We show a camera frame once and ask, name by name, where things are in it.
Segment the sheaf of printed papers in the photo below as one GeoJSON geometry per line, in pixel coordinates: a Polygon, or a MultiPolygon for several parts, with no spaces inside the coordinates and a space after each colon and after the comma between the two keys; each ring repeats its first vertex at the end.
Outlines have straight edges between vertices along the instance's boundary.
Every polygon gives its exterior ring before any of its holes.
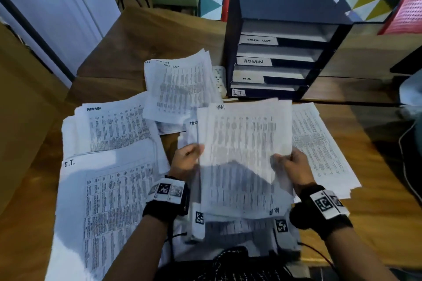
{"type": "Polygon", "coordinates": [[[275,154],[292,152],[291,100],[221,103],[197,109],[201,209],[240,219],[282,216],[293,185],[275,154]]]}

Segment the large pile of printed papers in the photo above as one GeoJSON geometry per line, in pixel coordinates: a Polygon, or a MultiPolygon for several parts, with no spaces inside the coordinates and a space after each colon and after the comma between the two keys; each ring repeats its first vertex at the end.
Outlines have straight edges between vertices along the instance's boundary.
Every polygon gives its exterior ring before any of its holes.
{"type": "Polygon", "coordinates": [[[101,281],[141,220],[147,194],[168,172],[144,139],[64,158],[45,281],[101,281]]]}

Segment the person's left forearm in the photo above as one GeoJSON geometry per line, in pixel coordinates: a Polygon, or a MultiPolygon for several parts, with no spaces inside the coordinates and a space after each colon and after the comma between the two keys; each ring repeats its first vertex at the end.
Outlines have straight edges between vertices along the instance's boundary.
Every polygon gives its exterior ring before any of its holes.
{"type": "Polygon", "coordinates": [[[150,215],[144,216],[102,281],[153,281],[168,225],[150,215]]]}

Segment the person's right forearm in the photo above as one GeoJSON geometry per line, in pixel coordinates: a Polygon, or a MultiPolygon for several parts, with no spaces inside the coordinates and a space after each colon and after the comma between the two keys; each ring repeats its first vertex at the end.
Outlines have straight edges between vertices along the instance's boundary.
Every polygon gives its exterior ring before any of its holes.
{"type": "Polygon", "coordinates": [[[351,227],[333,231],[325,245],[344,281],[399,281],[351,227]]]}

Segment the brown wooden board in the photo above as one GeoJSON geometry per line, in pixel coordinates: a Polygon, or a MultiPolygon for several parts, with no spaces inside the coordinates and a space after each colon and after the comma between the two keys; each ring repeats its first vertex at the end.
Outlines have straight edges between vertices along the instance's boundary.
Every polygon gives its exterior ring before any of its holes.
{"type": "Polygon", "coordinates": [[[68,90],[0,21],[0,215],[34,160],[68,90]]]}

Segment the white power strip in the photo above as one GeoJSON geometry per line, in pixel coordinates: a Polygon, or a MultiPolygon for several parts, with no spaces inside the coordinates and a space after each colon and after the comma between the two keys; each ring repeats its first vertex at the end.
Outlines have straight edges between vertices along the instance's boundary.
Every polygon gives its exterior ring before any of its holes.
{"type": "Polygon", "coordinates": [[[221,98],[227,97],[227,88],[226,88],[226,69],[223,66],[216,65],[212,66],[214,74],[214,83],[217,86],[221,98]]]}

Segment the person's right hand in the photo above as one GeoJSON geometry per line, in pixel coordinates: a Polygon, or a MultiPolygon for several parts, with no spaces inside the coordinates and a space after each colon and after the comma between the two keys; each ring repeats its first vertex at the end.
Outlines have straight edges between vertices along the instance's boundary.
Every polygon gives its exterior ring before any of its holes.
{"type": "Polygon", "coordinates": [[[295,147],[293,147],[291,155],[293,165],[290,168],[285,167],[284,170],[292,182],[296,194],[300,195],[303,189],[316,185],[316,182],[307,156],[295,147]]]}

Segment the pile of printed table papers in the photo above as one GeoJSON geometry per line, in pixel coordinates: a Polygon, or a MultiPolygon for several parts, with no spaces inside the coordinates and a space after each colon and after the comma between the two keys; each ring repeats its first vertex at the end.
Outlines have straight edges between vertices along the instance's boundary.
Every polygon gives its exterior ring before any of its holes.
{"type": "Polygon", "coordinates": [[[143,117],[147,97],[147,92],[141,92],[121,101],[77,107],[74,115],[62,122],[63,158],[116,150],[151,139],[157,149],[159,173],[167,174],[170,164],[158,127],[155,121],[143,117]]]}
{"type": "Polygon", "coordinates": [[[223,103],[214,80],[210,53],[204,49],[181,59],[147,60],[144,75],[145,119],[183,124],[192,117],[195,108],[223,103]]]}
{"type": "Polygon", "coordinates": [[[307,156],[315,182],[341,200],[350,199],[352,190],[360,188],[361,183],[315,104],[293,104],[292,110],[293,146],[307,156]]]}
{"type": "MultiPolygon", "coordinates": [[[[191,189],[189,207],[192,203],[201,204],[200,174],[196,172],[189,182],[191,189]]],[[[274,251],[277,254],[276,245],[273,239],[273,218],[250,220],[250,219],[229,219],[224,216],[213,216],[204,213],[206,223],[206,235],[202,242],[193,241],[188,236],[189,212],[184,222],[178,224],[177,232],[186,233],[181,236],[181,245],[176,246],[177,255],[197,251],[198,256],[210,256],[214,250],[226,249],[234,246],[252,246],[253,256],[265,256],[274,251]]]]}

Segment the white door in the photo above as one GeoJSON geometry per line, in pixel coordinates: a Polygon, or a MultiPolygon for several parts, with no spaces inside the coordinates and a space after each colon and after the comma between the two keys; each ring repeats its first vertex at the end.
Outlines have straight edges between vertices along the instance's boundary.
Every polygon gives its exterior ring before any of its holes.
{"type": "Polygon", "coordinates": [[[0,0],[0,23],[67,88],[120,14],[115,0],[0,0]]]}

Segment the red perforated panel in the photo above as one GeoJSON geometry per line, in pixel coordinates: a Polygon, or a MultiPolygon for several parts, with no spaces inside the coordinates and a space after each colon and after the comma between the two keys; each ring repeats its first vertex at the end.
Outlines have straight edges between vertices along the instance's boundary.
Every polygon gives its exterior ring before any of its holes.
{"type": "Polygon", "coordinates": [[[378,35],[422,33],[422,0],[401,0],[378,35]]]}

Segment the pale grey cloth object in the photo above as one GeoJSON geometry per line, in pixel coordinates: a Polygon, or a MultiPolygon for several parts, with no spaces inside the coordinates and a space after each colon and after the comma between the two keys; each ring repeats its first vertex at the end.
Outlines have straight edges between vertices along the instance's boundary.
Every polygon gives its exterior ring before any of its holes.
{"type": "Polygon", "coordinates": [[[399,87],[400,114],[406,120],[417,119],[422,113],[422,68],[399,87]]]}

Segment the person's black patterned clothing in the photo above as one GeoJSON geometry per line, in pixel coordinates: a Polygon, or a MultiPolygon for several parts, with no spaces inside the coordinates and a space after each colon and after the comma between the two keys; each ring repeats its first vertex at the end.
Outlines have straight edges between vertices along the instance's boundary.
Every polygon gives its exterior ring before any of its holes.
{"type": "Polygon", "coordinates": [[[212,260],[172,262],[155,274],[154,281],[314,281],[294,277],[286,254],[250,257],[244,246],[224,250],[212,260]]]}

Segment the person's left hand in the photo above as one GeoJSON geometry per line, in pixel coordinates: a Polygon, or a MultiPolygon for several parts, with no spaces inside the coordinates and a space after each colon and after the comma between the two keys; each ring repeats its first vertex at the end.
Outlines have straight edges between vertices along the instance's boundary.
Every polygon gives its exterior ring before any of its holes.
{"type": "Polygon", "coordinates": [[[198,166],[199,159],[190,160],[186,158],[184,147],[182,147],[176,150],[167,176],[185,182],[189,176],[194,174],[198,166]]]}

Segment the black flat object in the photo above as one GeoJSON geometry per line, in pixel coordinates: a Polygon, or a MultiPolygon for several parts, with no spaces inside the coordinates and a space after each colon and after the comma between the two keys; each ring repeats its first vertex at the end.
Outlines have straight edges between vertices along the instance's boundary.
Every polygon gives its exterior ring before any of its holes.
{"type": "Polygon", "coordinates": [[[420,69],[422,69],[422,46],[395,64],[390,69],[390,72],[393,74],[413,75],[420,69]]]}

